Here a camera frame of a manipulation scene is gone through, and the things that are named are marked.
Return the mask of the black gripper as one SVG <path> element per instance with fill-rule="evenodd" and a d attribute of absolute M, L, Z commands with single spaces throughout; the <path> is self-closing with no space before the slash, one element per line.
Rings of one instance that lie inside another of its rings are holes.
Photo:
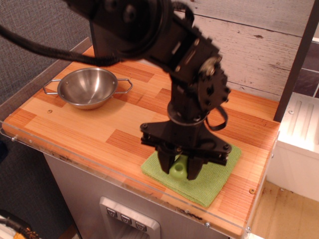
<path fill-rule="evenodd" d="M 142 143 L 158 152 L 161 169 L 166 174 L 176 155 L 188 156 L 187 179 L 195 180 L 203 164 L 212 162 L 226 165 L 231 146 L 213 135 L 204 125 L 179 125 L 173 121 L 149 122 L 140 126 Z"/>

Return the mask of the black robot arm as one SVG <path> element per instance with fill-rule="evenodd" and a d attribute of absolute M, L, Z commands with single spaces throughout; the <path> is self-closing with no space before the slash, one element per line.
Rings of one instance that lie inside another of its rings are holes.
<path fill-rule="evenodd" d="M 88 19 L 96 57 L 147 60 L 171 78 L 169 120 L 144 123 L 142 143 L 153 146 L 161 169 L 169 173 L 177 155 L 187 157 L 187 178 L 202 166 L 225 165 L 231 146 L 214 136 L 222 123 L 210 126 L 208 115 L 222 104 L 230 89 L 221 69 L 219 50 L 193 26 L 191 10 L 169 0 L 69 0 L 68 6 Z"/>

